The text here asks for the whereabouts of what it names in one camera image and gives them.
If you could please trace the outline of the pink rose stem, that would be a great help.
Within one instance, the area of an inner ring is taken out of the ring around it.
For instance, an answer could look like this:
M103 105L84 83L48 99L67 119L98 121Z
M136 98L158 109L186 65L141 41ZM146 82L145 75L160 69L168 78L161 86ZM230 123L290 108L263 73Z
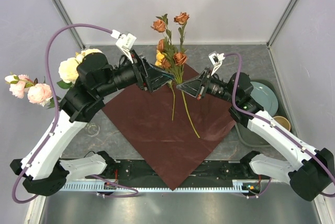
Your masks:
M31 80L25 74L11 74L5 77L11 94L19 99L28 98L29 102L42 107L54 108L55 102L51 86L39 83L37 79Z

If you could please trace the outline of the white rose stem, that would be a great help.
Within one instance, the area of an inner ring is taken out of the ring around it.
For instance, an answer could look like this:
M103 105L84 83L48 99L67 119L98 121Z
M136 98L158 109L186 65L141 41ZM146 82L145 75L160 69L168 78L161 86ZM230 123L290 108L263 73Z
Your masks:
M86 49L80 53L76 52L75 57L68 58L60 63L58 73L61 80L57 82L57 85L61 89L69 89L75 84L79 76L77 67L83 62L87 55L92 53L101 53L101 51L98 49Z

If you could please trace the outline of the brown rose stem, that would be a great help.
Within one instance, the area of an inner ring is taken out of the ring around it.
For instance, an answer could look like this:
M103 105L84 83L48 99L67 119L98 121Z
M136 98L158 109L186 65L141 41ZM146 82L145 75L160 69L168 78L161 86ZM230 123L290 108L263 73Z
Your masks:
M174 44L172 40L173 36L172 30L169 28L168 14L157 16L151 26L154 31L163 34L163 38L159 40L156 47L155 66L166 70L174 76L174 79L168 82L168 86L173 94L172 119L174 119L176 104L174 89L183 82L185 64L188 60L186 49L184 48L185 28L188 20L189 14L186 12L181 12L173 18L173 22L177 25L178 45Z

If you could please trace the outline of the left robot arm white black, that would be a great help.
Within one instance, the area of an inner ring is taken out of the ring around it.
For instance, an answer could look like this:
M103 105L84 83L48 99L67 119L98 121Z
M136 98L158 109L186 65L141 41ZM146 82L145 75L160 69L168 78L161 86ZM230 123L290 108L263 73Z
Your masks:
M105 106L105 96L134 84L154 92L174 78L134 50L120 66L110 65L101 52L90 53L76 70L79 77L61 99L49 129L26 157L10 164L16 175L24 177L23 187L31 194L51 196L67 182L86 176L111 178L116 161L105 151L74 160L62 160L60 155Z

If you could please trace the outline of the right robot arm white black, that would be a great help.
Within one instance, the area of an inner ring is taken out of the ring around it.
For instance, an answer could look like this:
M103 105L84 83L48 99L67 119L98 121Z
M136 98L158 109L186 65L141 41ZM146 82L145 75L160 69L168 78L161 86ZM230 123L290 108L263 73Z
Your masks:
M252 97L253 85L247 74L237 72L226 83L206 68L197 77L177 85L177 89L198 100L212 95L231 102L232 118L263 138L285 158L281 161L252 151L240 161L239 170L244 178L264 175L279 180L306 201L313 201L334 182L332 152L326 148L316 149L281 126Z

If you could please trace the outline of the dark red wrapping paper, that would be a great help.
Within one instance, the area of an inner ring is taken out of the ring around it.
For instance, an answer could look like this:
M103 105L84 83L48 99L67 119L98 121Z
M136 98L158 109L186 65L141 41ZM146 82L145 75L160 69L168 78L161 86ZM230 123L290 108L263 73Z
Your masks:
M167 85L153 93L132 85L103 112L163 182L176 189L234 127L230 107L208 94L197 100Z

